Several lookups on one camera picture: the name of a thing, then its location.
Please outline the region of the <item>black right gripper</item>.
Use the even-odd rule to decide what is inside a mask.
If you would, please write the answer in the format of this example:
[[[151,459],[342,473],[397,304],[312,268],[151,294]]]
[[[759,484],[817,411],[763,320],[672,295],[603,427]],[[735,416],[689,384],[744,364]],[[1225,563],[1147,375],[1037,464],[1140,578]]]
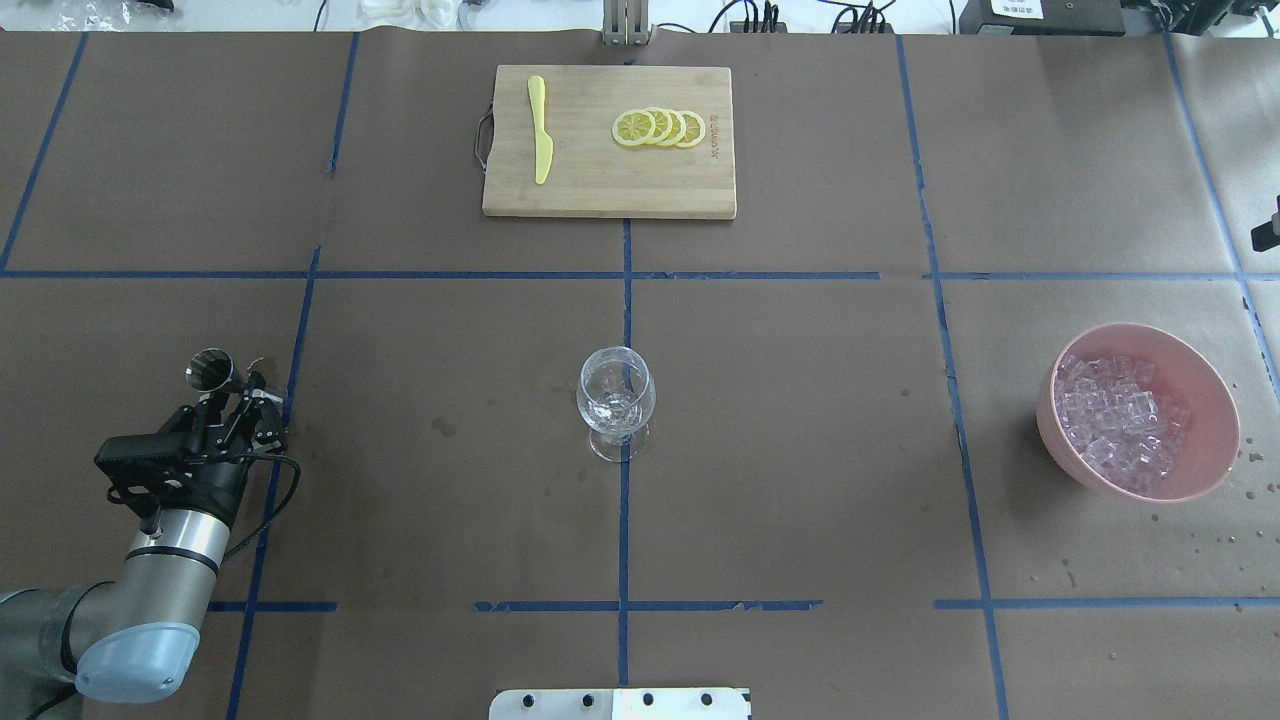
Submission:
[[[1271,217],[1251,229],[1251,247],[1254,252],[1267,252],[1280,246],[1280,197],[1276,197],[1276,209]]]

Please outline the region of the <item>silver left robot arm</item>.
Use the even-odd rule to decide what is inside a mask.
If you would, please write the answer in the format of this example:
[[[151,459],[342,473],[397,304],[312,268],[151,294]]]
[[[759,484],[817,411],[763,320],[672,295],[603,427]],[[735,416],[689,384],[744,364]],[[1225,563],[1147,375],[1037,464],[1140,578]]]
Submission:
[[[192,363],[198,393],[148,434],[95,456],[110,503],[138,528],[113,582],[3,596],[3,716],[73,717],[79,700],[148,705],[175,694],[201,643],[251,470],[297,468],[283,398],[261,372]]]

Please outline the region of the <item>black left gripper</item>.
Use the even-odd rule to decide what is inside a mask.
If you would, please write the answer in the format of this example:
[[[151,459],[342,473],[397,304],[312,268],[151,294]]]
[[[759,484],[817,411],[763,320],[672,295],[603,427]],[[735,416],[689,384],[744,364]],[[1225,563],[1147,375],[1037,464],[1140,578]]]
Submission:
[[[191,450],[205,460],[186,478],[184,489],[152,498],[150,512],[188,509],[221,521],[233,521],[239,510],[255,451],[283,454],[288,448],[283,397],[268,388],[260,372],[251,372],[241,401],[228,410],[232,384],[198,388],[193,405],[179,407],[155,433],[180,432]]]

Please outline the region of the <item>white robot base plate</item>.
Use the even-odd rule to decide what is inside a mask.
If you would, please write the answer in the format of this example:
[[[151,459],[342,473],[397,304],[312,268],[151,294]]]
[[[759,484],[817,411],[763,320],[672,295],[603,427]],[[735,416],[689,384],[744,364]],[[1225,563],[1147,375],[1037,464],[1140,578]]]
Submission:
[[[731,687],[502,691],[489,719],[751,719],[750,691]]]

